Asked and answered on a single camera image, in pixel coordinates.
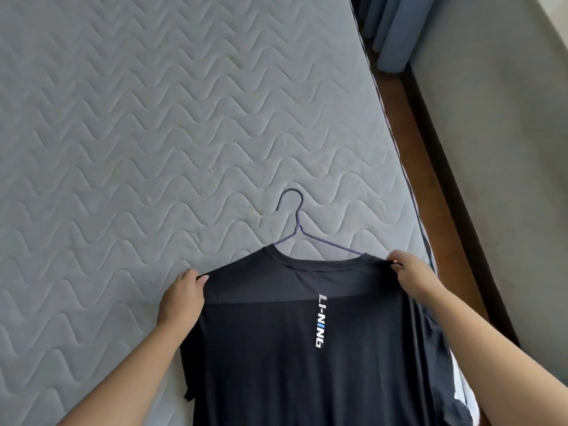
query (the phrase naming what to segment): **wooden floor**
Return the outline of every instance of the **wooden floor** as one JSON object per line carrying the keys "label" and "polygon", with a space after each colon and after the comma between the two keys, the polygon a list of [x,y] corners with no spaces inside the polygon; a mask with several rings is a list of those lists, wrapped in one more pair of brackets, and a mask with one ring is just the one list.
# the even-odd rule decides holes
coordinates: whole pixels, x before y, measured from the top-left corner
{"label": "wooden floor", "polygon": [[[404,94],[401,80],[396,75],[386,75],[376,71],[373,56],[370,54],[369,57],[387,118],[401,153],[402,164],[416,196],[420,218],[430,238],[440,280],[450,291],[487,319],[472,271]],[[481,425],[489,426],[489,424],[485,416],[482,416]]]}

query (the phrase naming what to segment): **black t-shirt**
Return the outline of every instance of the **black t-shirt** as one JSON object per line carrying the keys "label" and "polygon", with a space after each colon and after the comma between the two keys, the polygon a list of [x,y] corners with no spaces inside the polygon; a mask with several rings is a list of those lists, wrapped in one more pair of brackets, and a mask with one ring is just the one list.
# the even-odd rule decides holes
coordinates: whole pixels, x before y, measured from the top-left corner
{"label": "black t-shirt", "polygon": [[181,345],[195,426],[472,424],[439,326],[389,262],[270,245],[209,275]]}

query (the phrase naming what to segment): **purple wire hanger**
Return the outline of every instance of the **purple wire hanger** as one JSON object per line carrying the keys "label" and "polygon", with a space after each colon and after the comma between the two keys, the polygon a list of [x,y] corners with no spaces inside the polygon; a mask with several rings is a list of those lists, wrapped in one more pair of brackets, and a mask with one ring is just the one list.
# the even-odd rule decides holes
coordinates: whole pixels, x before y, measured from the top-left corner
{"label": "purple wire hanger", "polygon": [[296,209],[296,227],[294,227],[294,233],[286,236],[285,238],[280,239],[280,241],[273,243],[273,245],[278,245],[279,243],[283,243],[284,241],[288,241],[288,239],[290,239],[291,237],[296,236],[296,234],[298,233],[298,229],[300,229],[300,231],[304,235],[306,235],[306,236],[308,236],[312,239],[315,239],[316,241],[327,243],[328,245],[335,246],[335,247],[340,248],[340,249],[345,250],[345,251],[349,251],[350,253],[353,253],[353,254],[358,254],[360,256],[363,255],[363,253],[360,253],[359,251],[352,250],[351,248],[347,248],[346,246],[338,245],[337,243],[334,243],[334,242],[331,242],[331,241],[326,241],[325,239],[322,239],[321,237],[310,235],[309,233],[306,233],[304,231],[304,228],[302,227],[302,223],[300,222],[300,209],[302,209],[302,205],[304,204],[304,194],[300,190],[298,190],[297,188],[287,188],[282,192],[282,194],[280,194],[280,199],[278,200],[278,204],[276,205],[277,211],[280,209],[280,203],[282,202],[282,198],[284,197],[284,194],[286,194],[288,191],[295,191],[296,193],[300,194],[300,198],[301,198],[300,206],[298,206],[298,209]]}

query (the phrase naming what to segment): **blue curtain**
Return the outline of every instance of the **blue curtain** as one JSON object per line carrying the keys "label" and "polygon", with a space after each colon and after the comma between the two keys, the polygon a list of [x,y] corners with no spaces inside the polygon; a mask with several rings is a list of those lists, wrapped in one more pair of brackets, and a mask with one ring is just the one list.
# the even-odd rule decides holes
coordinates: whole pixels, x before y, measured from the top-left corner
{"label": "blue curtain", "polygon": [[434,0],[358,1],[356,12],[364,22],[362,35],[372,38],[373,50],[379,52],[377,68],[400,73],[410,60]]}

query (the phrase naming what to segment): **wall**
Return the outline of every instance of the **wall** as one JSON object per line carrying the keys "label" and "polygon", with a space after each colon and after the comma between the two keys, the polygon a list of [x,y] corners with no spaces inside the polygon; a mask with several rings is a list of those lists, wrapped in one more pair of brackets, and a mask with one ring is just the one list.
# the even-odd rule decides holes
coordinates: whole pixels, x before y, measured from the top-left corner
{"label": "wall", "polygon": [[538,0],[538,2],[568,46],[568,0]]}
{"label": "wall", "polygon": [[522,347],[568,380],[568,50],[536,0],[437,0],[412,67]]}

